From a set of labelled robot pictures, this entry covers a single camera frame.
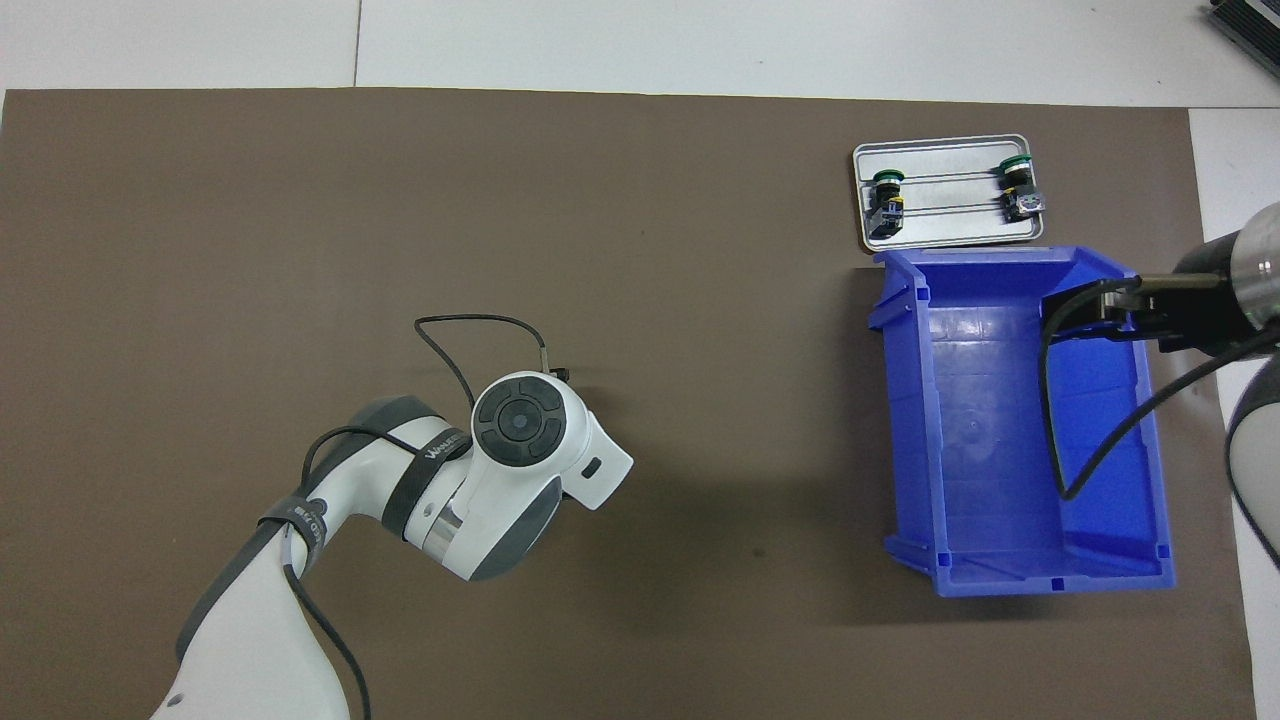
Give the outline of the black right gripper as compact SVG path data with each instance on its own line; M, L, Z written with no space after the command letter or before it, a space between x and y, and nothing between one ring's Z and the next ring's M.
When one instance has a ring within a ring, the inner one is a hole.
M1242 311L1231 284L1230 264L1236 232L1187 254L1176 274L1220 275L1211 290L1178 290L1165 295L1161 307L1133 300L1140 281L1092 281L1043 299L1043 336L1097 333L1112 342L1160 343L1162 354L1196 348L1216 357L1251 337L1251 320Z

